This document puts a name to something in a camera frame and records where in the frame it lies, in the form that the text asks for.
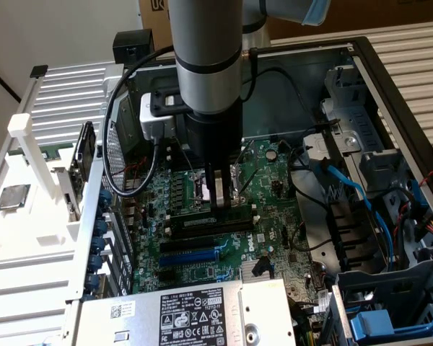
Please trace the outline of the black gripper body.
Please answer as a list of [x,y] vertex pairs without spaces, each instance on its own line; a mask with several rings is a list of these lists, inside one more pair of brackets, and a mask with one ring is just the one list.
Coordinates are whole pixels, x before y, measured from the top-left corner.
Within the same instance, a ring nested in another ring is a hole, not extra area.
[[242,103],[234,102],[223,112],[185,115],[185,129],[191,150],[206,166],[221,172],[229,169],[229,157],[242,138]]

